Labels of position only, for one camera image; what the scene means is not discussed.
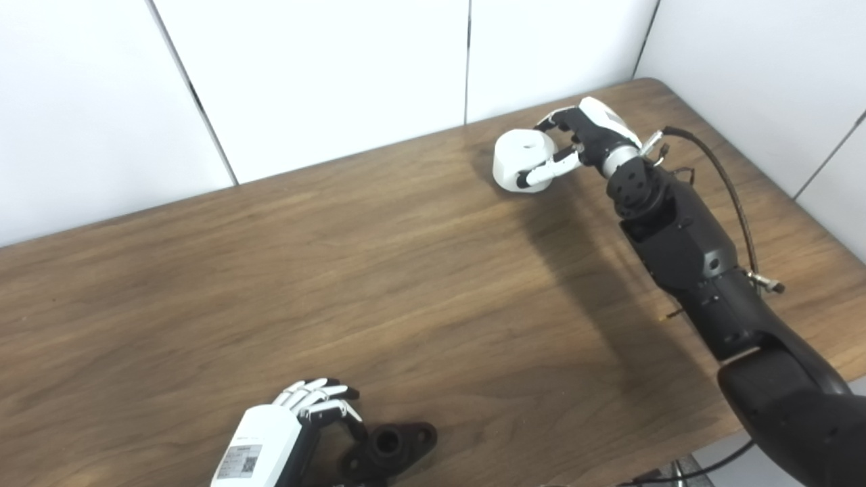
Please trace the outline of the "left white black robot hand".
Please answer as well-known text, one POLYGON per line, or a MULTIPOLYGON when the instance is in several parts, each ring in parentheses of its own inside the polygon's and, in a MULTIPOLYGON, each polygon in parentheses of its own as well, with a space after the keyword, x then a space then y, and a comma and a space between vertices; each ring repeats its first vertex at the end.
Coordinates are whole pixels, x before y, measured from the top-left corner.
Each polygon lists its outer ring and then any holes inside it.
POLYGON ((367 429, 352 406, 360 394, 334 378, 298 380, 275 400, 248 408, 210 481, 212 486, 300 486, 322 429, 341 422, 355 440, 367 429))

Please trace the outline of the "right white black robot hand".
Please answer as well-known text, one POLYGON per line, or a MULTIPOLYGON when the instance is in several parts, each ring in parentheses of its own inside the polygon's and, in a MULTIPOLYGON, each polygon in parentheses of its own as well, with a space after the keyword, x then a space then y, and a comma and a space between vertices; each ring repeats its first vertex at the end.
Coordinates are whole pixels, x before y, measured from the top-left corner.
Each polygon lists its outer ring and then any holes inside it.
POLYGON ((533 130, 546 133, 559 129, 572 133, 572 147, 555 152, 532 168, 520 170, 516 186, 528 190, 578 167, 593 167, 610 178, 619 166, 640 155, 643 143, 615 111, 594 97, 585 97, 572 107, 551 111, 533 130))

